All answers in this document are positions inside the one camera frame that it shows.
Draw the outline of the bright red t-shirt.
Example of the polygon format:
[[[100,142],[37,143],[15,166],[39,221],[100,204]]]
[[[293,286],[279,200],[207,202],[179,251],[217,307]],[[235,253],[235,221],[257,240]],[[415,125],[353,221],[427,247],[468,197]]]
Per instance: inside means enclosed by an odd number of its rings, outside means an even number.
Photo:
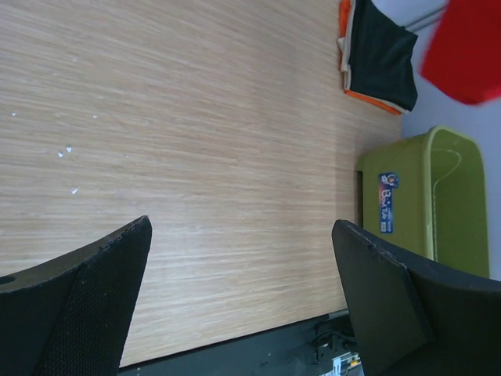
[[[450,98],[478,105],[500,97],[500,1],[449,1],[420,74]]]

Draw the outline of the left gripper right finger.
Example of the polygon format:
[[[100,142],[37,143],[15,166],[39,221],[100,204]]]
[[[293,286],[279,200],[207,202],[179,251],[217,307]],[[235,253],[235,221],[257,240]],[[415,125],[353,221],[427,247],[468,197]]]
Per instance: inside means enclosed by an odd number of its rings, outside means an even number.
[[[347,220],[333,249],[366,375],[498,375],[500,283],[443,266]]]

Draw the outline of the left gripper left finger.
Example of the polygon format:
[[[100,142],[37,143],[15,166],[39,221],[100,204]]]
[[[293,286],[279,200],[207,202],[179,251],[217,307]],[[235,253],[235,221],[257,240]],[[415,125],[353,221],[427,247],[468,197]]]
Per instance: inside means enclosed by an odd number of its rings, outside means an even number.
[[[3,375],[116,375],[146,269],[142,216],[105,237],[1,278]]]

